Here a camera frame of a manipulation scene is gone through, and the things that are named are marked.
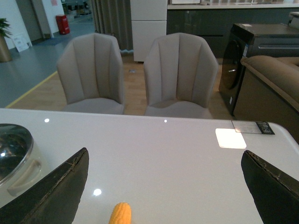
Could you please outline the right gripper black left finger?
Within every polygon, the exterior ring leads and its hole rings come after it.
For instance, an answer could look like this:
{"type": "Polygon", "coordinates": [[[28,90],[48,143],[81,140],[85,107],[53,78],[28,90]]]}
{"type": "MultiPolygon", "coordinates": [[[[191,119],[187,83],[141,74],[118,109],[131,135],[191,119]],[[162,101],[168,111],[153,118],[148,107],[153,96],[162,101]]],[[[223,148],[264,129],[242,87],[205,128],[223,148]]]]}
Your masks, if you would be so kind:
{"type": "Polygon", "coordinates": [[[88,176],[84,147],[0,209],[2,224],[71,224],[88,176]]]}

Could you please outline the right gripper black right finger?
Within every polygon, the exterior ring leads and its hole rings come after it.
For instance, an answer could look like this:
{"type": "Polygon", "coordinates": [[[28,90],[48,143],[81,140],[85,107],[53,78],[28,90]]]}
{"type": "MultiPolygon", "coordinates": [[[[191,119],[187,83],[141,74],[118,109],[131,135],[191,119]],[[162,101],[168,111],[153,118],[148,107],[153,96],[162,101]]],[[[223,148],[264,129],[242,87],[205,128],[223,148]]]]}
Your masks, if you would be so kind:
{"type": "Polygon", "coordinates": [[[299,222],[298,180],[249,150],[242,155],[241,167],[263,223],[299,222]]]}

